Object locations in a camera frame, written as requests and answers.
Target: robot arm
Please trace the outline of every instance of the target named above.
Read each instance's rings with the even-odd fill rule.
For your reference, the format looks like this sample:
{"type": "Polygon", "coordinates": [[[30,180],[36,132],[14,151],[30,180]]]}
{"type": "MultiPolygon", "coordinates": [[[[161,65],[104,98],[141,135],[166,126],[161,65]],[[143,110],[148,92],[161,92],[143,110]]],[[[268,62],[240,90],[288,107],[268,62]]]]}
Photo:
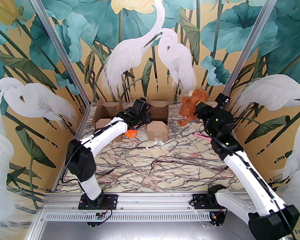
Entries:
{"type": "Polygon", "coordinates": [[[197,103],[195,116],[203,120],[213,150],[238,177],[253,205],[221,185],[209,194],[212,203],[226,207],[240,217],[257,240],[277,240],[290,234],[299,218],[298,210],[293,205],[287,206],[269,187],[232,136],[235,122],[231,113],[224,110],[230,98],[220,93],[215,101],[218,103],[215,108],[197,103]]]}
{"type": "Polygon", "coordinates": [[[150,123],[150,104],[144,98],[135,101],[132,107],[119,112],[106,126],[96,129],[92,135],[77,141],[73,139],[66,156],[66,168],[77,178],[85,194],[95,207],[102,201],[102,189],[94,174],[96,164],[94,157],[115,137],[125,133],[128,129],[136,129],[143,124],[150,123]]]}

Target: pink object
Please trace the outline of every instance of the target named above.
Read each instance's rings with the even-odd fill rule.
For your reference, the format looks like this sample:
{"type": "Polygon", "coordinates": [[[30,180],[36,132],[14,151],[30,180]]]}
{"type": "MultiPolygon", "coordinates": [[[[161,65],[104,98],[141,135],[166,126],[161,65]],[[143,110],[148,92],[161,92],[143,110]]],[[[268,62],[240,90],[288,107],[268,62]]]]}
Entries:
{"type": "Polygon", "coordinates": [[[210,137],[203,136],[201,133],[196,132],[194,135],[199,137],[199,138],[203,138],[203,139],[206,139],[206,140],[209,140],[209,141],[212,140],[210,137]]]}

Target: open cardboard box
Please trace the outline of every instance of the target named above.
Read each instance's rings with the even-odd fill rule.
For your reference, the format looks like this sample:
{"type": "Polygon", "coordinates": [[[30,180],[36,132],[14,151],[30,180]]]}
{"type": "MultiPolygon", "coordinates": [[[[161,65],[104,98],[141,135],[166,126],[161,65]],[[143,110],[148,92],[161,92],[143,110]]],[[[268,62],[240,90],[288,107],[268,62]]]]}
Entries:
{"type": "Polygon", "coordinates": [[[154,141],[161,139],[167,142],[169,138],[169,102],[168,101],[151,101],[149,111],[151,113],[151,123],[145,124],[143,127],[147,131],[148,139],[154,141]]]}
{"type": "MultiPolygon", "coordinates": [[[[106,126],[116,116],[116,114],[123,109],[121,101],[103,102],[103,100],[100,99],[92,119],[93,127],[97,129],[106,126]]],[[[122,142],[122,137],[123,134],[117,136],[113,141],[122,142]]]]}

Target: perforated metal strip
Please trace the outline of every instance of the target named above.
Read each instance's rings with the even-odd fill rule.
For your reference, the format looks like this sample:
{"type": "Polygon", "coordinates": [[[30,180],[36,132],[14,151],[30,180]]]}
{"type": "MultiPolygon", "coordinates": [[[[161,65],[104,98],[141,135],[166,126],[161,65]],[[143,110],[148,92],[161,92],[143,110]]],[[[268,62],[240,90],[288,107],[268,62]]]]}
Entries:
{"type": "MultiPolygon", "coordinates": [[[[45,221],[96,222],[95,215],[96,212],[49,212],[45,221]]],[[[198,215],[193,212],[114,212],[108,222],[196,222],[198,220],[210,221],[209,212],[199,212],[198,215]]]]}

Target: egret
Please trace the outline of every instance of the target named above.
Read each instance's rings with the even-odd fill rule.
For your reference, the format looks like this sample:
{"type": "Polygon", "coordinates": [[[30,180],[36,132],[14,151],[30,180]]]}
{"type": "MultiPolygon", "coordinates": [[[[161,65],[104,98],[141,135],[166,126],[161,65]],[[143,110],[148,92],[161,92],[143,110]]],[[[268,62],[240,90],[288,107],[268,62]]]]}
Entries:
{"type": "Polygon", "coordinates": [[[300,105],[300,84],[285,74],[273,74],[248,83],[236,99],[237,106],[255,102],[275,111],[300,105]]]}
{"type": "Polygon", "coordinates": [[[41,83],[23,85],[13,77],[0,79],[0,103],[4,97],[11,109],[28,118],[46,118],[64,124],[74,123],[77,114],[64,98],[54,94],[41,83]]]}
{"type": "Polygon", "coordinates": [[[151,30],[139,38],[123,40],[104,61],[105,81],[103,83],[106,90],[110,89],[116,93],[117,88],[122,89],[120,85],[122,82],[121,75],[140,65],[142,56],[152,43],[149,41],[162,28],[165,21],[165,8],[162,0],[154,0],[154,6],[157,11],[157,19],[151,30]]]}
{"type": "Polygon", "coordinates": [[[162,28],[149,43],[157,39],[160,39],[158,44],[159,58],[169,69],[174,87],[180,80],[181,89],[185,91],[194,90],[197,85],[197,78],[192,67],[189,49],[178,43],[177,33],[170,28],[162,28]]]}
{"type": "Polygon", "coordinates": [[[13,146],[5,137],[0,114],[0,239],[10,239],[12,235],[23,233],[22,230],[16,231],[16,226],[20,226],[19,229],[22,229],[22,223],[19,225],[18,222],[32,221],[30,214],[15,209],[15,204],[28,206],[29,202],[26,202],[24,197],[13,194],[6,188],[9,162],[13,154],[13,146]]]}
{"type": "Polygon", "coordinates": [[[288,205],[294,204],[300,212],[300,125],[295,134],[293,151],[280,172],[283,179],[289,177],[290,180],[278,187],[278,192],[288,205]]]}

